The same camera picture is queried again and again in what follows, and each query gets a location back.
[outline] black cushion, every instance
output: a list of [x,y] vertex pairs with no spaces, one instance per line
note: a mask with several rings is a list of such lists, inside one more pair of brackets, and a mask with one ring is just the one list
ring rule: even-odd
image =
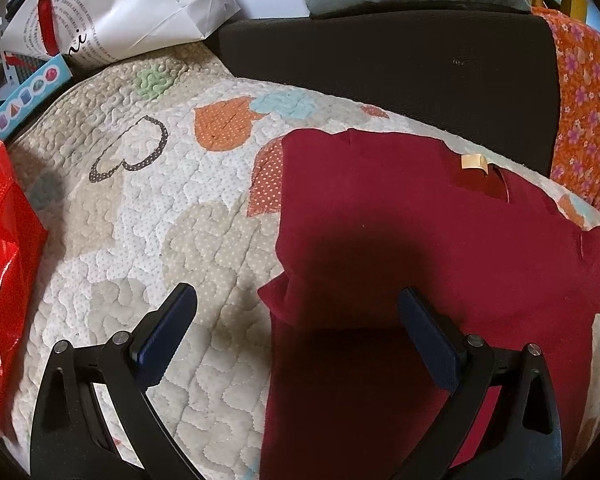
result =
[[542,18],[405,10],[244,20],[206,44],[235,76],[377,105],[549,174],[560,89]]

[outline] light blue patch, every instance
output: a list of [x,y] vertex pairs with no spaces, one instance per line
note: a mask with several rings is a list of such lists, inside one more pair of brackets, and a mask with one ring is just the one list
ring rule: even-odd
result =
[[240,480],[255,480],[258,469],[260,469],[260,457],[258,457],[255,462],[249,466],[248,471],[242,475]]
[[583,199],[581,199],[575,193],[571,193],[569,195],[569,198],[571,199],[571,204],[573,205],[573,208],[576,210],[576,212],[580,216],[583,216],[584,218],[588,218],[590,216],[590,214],[591,214],[591,205],[590,204],[585,202]]
[[252,112],[270,114],[277,112],[285,119],[306,119],[315,110],[315,102],[299,88],[272,92],[254,99],[249,104]]
[[43,173],[29,188],[27,198],[33,211],[42,211],[54,202],[62,200],[62,182],[54,173]]

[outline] quilted blanket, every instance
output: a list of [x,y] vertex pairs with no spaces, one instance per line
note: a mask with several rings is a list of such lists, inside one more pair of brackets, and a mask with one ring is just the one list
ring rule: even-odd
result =
[[[485,148],[373,106],[234,78],[202,44],[109,66],[62,95],[10,147],[49,230],[9,442],[25,467],[53,344],[104,343],[188,282],[198,314],[148,397],[207,478],[257,477],[270,324],[256,290],[282,270],[274,252],[280,204],[260,173],[277,171],[262,163],[276,139],[308,126],[442,139],[524,176],[582,228],[600,224],[583,200]],[[600,316],[593,346],[581,451],[600,428]],[[122,457],[137,463],[106,390],[98,396]]]

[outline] blue gripper pad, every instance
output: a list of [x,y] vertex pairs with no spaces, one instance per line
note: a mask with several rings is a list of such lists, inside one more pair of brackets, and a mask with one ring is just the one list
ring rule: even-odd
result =
[[398,295],[398,315],[436,386],[453,393],[466,361],[462,333],[448,317],[435,312],[413,287]]
[[196,289],[179,283],[158,310],[138,323],[129,353],[136,363],[134,377],[139,388],[146,390],[160,382],[197,308]]

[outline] polka dot pattern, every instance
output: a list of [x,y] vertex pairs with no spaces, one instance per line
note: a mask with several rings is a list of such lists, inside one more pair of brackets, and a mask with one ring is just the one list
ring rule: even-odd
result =
[[282,139],[277,137],[265,144],[253,163],[247,216],[279,213],[282,206]]
[[200,146],[210,152],[230,152],[251,135],[251,123],[265,116],[252,112],[251,97],[238,97],[196,108],[194,131]]

